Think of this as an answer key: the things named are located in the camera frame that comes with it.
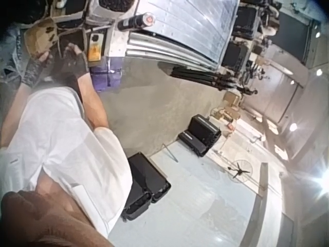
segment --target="black case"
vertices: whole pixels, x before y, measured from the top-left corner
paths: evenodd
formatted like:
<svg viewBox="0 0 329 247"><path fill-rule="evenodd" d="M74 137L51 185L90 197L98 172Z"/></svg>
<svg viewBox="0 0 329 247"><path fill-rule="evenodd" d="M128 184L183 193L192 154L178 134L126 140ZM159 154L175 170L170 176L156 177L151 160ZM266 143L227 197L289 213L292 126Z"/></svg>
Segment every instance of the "black case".
<svg viewBox="0 0 329 247"><path fill-rule="evenodd" d="M209 150L221 135L221 131L208 119L198 114L192 117L188 131Z"/></svg>
<svg viewBox="0 0 329 247"><path fill-rule="evenodd" d="M232 35L243 39L253 40L260 24L258 7L240 6L234 23Z"/></svg>
<svg viewBox="0 0 329 247"><path fill-rule="evenodd" d="M207 153L207 147L200 142L194 135L188 130L181 132L178 138L185 143L192 151L199 157L205 156Z"/></svg>
<svg viewBox="0 0 329 247"><path fill-rule="evenodd" d="M169 191L171 184L144 154L136 153L128 161L133 178L144 190L151 193L153 203L160 200Z"/></svg>
<svg viewBox="0 0 329 247"><path fill-rule="evenodd" d="M152 202L152 194L145 191L135 179L133 179L132 189L121 214L124 220L134 220L145 212Z"/></svg>
<svg viewBox="0 0 329 247"><path fill-rule="evenodd" d="M245 45L239 45L234 42L229 42L222 66L226 67L234 72L240 72L243 66L243 62L248 54L248 47Z"/></svg>

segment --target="purple bag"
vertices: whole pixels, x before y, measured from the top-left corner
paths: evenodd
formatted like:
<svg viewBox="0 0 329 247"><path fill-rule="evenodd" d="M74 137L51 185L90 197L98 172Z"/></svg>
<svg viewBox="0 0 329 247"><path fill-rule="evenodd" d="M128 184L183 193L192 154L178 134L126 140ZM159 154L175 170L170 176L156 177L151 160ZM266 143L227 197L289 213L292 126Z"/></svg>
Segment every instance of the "purple bag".
<svg viewBox="0 0 329 247"><path fill-rule="evenodd" d="M101 65L90 68L90 75L97 92L117 88L121 83L123 57L102 57Z"/></svg>

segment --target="floor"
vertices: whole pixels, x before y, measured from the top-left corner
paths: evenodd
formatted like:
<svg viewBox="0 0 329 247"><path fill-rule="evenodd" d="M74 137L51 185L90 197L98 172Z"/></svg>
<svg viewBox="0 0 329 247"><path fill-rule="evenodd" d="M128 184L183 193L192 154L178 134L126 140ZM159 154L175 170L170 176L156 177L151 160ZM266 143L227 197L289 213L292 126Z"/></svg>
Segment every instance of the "floor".
<svg viewBox="0 0 329 247"><path fill-rule="evenodd" d="M169 149L178 162L166 149L150 160L171 189L137 219L119 219L109 241L117 247L253 246L261 197L207 156L197 157L180 142Z"/></svg>
<svg viewBox="0 0 329 247"><path fill-rule="evenodd" d="M111 128L127 156L146 156L176 140L193 115L209 114L224 91L169 77L170 67L127 58L119 89L100 93Z"/></svg>

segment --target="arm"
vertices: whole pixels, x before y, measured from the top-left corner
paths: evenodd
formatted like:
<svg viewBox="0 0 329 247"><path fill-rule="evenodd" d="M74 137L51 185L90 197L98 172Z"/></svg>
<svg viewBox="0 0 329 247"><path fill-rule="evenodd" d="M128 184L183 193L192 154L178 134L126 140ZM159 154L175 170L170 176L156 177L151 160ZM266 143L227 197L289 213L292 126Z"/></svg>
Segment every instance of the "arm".
<svg viewBox="0 0 329 247"><path fill-rule="evenodd" d="M107 114L101 99L93 87L90 73L81 76L78 79L78 85L81 92L85 114L92 127L94 129L97 127L109 128Z"/></svg>
<svg viewBox="0 0 329 247"><path fill-rule="evenodd" d="M43 69L42 63L46 61L48 55L49 52L45 52L39 57L39 59L29 60L21 85L1 129L1 147L7 147L14 137L14 134L19 126L27 98L31 94L32 88L38 81L39 75Z"/></svg>
<svg viewBox="0 0 329 247"><path fill-rule="evenodd" d="M72 72L78 81L85 114L91 126L94 129L109 128L104 106L92 83L86 55L77 45L70 43L66 48L64 67Z"/></svg>
<svg viewBox="0 0 329 247"><path fill-rule="evenodd" d="M1 129L1 147L8 147L11 142L31 91L29 86L21 83Z"/></svg>

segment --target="yellow label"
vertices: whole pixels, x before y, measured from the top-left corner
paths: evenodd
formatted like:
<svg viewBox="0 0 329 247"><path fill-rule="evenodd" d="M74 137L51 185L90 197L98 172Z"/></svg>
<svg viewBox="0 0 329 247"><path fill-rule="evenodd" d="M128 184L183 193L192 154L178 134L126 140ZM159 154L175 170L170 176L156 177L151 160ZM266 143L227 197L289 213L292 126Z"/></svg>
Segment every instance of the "yellow label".
<svg viewBox="0 0 329 247"><path fill-rule="evenodd" d="M88 61L95 62L99 60L101 60L101 49L99 45L91 45L88 51Z"/></svg>

